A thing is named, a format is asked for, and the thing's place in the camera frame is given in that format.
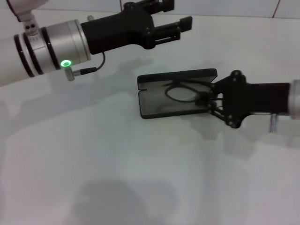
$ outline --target table surface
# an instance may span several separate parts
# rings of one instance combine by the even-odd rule
[[[35,13],[40,26],[91,14]],[[22,26],[0,10],[0,30],[5,38]],[[136,84],[203,68],[218,79],[240,69],[250,83],[291,82],[300,20],[194,16],[181,41],[106,58],[74,82],[58,71],[0,88],[1,225],[300,225],[299,122],[282,118],[273,135],[269,116],[240,129],[210,115],[143,120]]]

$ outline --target green led light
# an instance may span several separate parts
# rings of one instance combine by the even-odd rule
[[[61,65],[62,67],[69,67],[69,66],[72,65],[72,62],[71,62],[70,60],[63,60],[63,61],[60,63],[60,65]]]

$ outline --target white table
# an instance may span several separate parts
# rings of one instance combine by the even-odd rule
[[[36,11],[40,26],[89,14]],[[22,26],[0,10],[0,30]],[[268,116],[237,130],[209,115],[143,120],[136,84],[201,68],[218,79],[240,69],[250,83],[300,79],[299,20],[194,16],[181,41],[106,56],[74,82],[59,71],[0,88],[1,225],[300,224],[299,122],[282,119],[272,135]]]

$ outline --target dark rectangular object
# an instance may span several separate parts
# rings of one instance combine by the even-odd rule
[[[172,73],[141,75],[137,78],[139,89],[140,113],[143,119],[180,116],[205,113],[208,108],[204,105],[181,103],[169,99],[165,95],[166,84],[180,80],[195,80],[212,82],[218,76],[216,69],[199,69]],[[209,88],[200,84],[189,84],[197,91],[209,91]]]

